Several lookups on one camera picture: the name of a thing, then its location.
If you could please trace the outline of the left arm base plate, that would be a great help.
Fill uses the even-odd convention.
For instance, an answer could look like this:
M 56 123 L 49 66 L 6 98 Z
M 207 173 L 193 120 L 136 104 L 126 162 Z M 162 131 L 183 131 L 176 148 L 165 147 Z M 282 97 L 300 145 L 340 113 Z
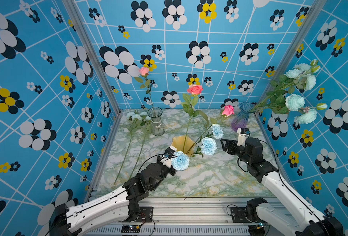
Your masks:
M 134 222 L 138 222 L 138 223 L 151 223 L 152 222 L 152 217 L 153 217 L 153 211 L 154 211 L 154 207 L 140 207 L 141 212 L 139 213 L 138 217 L 136 218 L 136 220 L 134 220 Z

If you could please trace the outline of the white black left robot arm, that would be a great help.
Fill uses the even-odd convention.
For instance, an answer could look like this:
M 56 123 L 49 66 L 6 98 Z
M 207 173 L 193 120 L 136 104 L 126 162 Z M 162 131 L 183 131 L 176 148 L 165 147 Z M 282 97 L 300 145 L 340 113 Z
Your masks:
M 141 213 L 139 202 L 155 191 L 167 175 L 175 175 L 176 152 L 155 155 L 136 176 L 109 194 L 77 206 L 59 205 L 49 220 L 48 236 L 83 236 L 115 222 L 131 222 Z

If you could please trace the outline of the clear ribbed glass vase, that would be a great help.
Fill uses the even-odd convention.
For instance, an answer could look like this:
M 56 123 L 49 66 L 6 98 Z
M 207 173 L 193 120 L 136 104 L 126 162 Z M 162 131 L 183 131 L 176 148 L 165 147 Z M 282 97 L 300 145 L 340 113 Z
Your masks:
M 154 136 L 161 136 L 165 133 L 165 126 L 162 122 L 163 110 L 159 107 L 152 107 L 147 112 L 150 117 L 151 132 Z

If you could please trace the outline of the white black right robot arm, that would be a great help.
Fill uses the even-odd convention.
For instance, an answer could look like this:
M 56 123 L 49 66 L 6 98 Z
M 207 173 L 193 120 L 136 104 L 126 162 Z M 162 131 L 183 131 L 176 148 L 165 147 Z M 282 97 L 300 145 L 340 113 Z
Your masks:
M 265 186 L 291 214 L 278 212 L 267 200 L 259 197 L 247 202 L 245 216 L 251 222 L 265 221 L 285 236 L 342 236 L 342 223 L 327 217 L 308 203 L 282 177 L 278 168 L 263 158 L 262 141 L 246 138 L 238 141 L 221 139 L 222 150 L 237 156 L 247 165 L 247 172 Z

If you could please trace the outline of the blue carnation stem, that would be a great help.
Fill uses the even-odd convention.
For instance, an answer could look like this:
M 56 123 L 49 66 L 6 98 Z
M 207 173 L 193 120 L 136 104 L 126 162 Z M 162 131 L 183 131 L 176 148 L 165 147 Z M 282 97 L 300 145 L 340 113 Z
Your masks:
M 224 136 L 224 132 L 219 124 L 212 124 L 210 127 L 200 135 L 197 143 L 200 143 L 203 138 L 221 139 Z
M 171 158 L 172 167 L 177 171 L 184 171 L 189 167 L 189 157 L 182 151 L 176 151 Z
M 210 137 L 204 137 L 201 140 L 197 140 L 194 145 L 198 145 L 198 147 L 191 156 L 201 155 L 204 157 L 205 155 L 214 155 L 217 149 L 216 141 Z

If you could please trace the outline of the yellow beige vase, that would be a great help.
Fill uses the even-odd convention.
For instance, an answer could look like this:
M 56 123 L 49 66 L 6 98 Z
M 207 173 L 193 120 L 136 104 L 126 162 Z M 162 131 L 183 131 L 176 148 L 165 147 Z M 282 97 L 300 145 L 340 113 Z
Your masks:
M 188 136 L 174 137 L 171 146 L 175 147 L 177 151 L 182 151 L 186 155 L 192 156 L 194 154 L 195 142 Z

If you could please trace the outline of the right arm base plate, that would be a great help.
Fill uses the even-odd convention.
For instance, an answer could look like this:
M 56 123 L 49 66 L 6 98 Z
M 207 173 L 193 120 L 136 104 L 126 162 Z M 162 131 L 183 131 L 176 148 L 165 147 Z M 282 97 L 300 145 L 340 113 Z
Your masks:
M 234 223 L 257 223 L 259 219 L 257 212 L 252 207 L 230 207 L 232 221 Z

